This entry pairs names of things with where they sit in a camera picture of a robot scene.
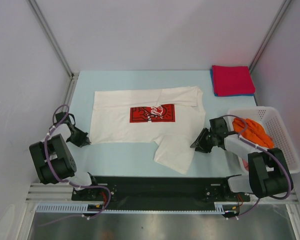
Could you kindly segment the white t shirt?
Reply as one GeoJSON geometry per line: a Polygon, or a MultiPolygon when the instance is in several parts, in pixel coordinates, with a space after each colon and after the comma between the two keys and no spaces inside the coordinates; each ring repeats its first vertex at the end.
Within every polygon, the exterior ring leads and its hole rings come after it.
{"type": "Polygon", "coordinates": [[[198,86],[96,91],[89,139],[93,145],[154,142],[153,160],[185,175],[205,116],[198,86]]]}

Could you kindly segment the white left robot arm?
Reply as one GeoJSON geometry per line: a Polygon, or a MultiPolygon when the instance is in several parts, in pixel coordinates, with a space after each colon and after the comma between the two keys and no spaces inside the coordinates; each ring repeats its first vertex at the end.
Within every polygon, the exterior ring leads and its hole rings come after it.
{"type": "Polygon", "coordinates": [[[53,116],[47,140],[29,146],[30,155],[43,184],[72,183],[90,200],[100,196],[101,188],[89,172],[77,170],[77,165],[67,143],[82,148],[91,144],[88,133],[76,127],[73,114],[59,112],[53,116]]]}

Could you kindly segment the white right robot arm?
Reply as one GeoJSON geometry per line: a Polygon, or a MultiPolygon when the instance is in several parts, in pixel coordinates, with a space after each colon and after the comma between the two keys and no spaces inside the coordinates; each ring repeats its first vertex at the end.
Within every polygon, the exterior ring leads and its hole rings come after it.
{"type": "Polygon", "coordinates": [[[235,131],[216,131],[203,128],[190,145],[197,152],[210,153],[213,147],[231,152],[248,162],[248,184],[259,199],[287,199],[293,181],[283,152],[279,148],[264,148],[235,131]]]}

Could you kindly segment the orange t shirt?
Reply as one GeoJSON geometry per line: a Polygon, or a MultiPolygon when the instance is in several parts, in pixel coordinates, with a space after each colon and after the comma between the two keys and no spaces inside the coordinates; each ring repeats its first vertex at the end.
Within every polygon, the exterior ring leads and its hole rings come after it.
{"type": "Polygon", "coordinates": [[[272,138],[266,134],[262,125],[249,118],[244,118],[243,120],[240,120],[238,117],[234,118],[232,126],[235,132],[240,133],[245,139],[261,147],[268,149],[275,147],[272,138]]]}

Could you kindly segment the pink t shirt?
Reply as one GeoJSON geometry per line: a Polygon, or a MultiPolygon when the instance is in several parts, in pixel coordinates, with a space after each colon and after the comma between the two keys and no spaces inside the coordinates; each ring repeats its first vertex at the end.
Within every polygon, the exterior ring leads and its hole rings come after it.
{"type": "Polygon", "coordinates": [[[246,171],[248,171],[249,170],[249,164],[248,164],[248,162],[246,160],[242,159],[242,164],[243,164],[244,169],[246,171]]]}

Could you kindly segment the white plastic basket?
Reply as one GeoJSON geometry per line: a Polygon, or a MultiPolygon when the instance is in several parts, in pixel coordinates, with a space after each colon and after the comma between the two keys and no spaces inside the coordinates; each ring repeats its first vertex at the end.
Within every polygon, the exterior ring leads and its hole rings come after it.
{"type": "Polygon", "coordinates": [[[282,150],[291,174],[300,172],[300,158],[279,112],[270,106],[231,108],[228,115],[251,119],[260,124],[274,146],[282,150]]]}

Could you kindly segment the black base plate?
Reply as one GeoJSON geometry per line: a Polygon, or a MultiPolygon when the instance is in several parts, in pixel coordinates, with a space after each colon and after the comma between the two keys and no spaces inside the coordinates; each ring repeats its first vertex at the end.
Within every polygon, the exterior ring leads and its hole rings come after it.
{"type": "Polygon", "coordinates": [[[225,177],[139,177],[93,176],[93,186],[105,189],[73,190],[71,199],[76,202],[93,202],[108,199],[110,204],[126,206],[163,206],[185,209],[209,203],[247,203],[250,197],[244,192],[230,190],[225,177]]]}

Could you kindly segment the aluminium frame post left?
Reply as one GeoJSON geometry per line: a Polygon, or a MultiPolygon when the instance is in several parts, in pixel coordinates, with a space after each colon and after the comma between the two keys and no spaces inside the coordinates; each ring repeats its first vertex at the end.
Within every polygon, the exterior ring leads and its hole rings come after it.
{"type": "Polygon", "coordinates": [[[44,16],[39,4],[37,3],[36,0],[26,0],[26,2],[28,4],[29,8],[31,9],[34,17],[36,18],[39,26],[41,27],[49,44],[51,45],[52,50],[55,52],[61,66],[63,67],[67,76],[71,79],[74,74],[73,74],[73,72],[70,68],[70,65],[69,65],[68,61],[66,60],[65,55],[64,55],[57,39],[55,38],[55,35],[54,35],[53,31],[51,30],[49,23],[48,23],[46,17],[44,16]]]}

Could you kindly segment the aluminium frame post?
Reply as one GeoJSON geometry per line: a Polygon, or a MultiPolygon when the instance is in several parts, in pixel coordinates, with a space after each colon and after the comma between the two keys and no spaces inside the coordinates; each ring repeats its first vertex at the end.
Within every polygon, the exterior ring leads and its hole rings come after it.
{"type": "Polygon", "coordinates": [[[26,2],[28,4],[29,8],[31,9],[34,17],[36,18],[39,26],[41,27],[49,44],[51,45],[52,50],[55,52],[61,66],[63,67],[67,76],[71,79],[74,74],[73,74],[73,72],[70,68],[70,65],[69,65],[68,61],[66,60],[65,55],[64,55],[57,39],[55,38],[55,35],[54,35],[53,31],[51,30],[49,23],[48,23],[46,17],[44,16],[39,4],[37,3],[36,0],[26,0],[26,2]]]}
{"type": "Polygon", "coordinates": [[[282,2],[273,21],[270,24],[270,27],[268,28],[268,30],[266,32],[256,54],[254,55],[250,65],[248,67],[250,74],[254,71],[254,69],[257,66],[258,62],[260,61],[264,51],[266,50],[268,44],[270,43],[271,39],[274,37],[277,29],[281,25],[282,21],[285,18],[285,15],[288,13],[290,7],[292,6],[292,4],[294,2],[295,2],[294,0],[284,0],[282,2]]]}

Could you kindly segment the aluminium frame post right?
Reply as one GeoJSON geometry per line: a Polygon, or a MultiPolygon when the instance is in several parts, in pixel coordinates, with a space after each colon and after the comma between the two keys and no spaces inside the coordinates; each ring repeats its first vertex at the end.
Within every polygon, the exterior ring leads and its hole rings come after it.
{"type": "Polygon", "coordinates": [[[292,6],[292,4],[294,2],[295,2],[294,0],[284,0],[282,2],[273,21],[270,24],[270,27],[268,28],[268,30],[266,32],[256,54],[254,55],[250,65],[248,67],[250,74],[254,71],[254,69],[257,66],[258,62],[260,61],[264,51],[266,50],[268,44],[270,43],[271,39],[274,37],[277,29],[281,25],[282,21],[285,18],[285,15],[288,13],[290,7],[292,6]]]}

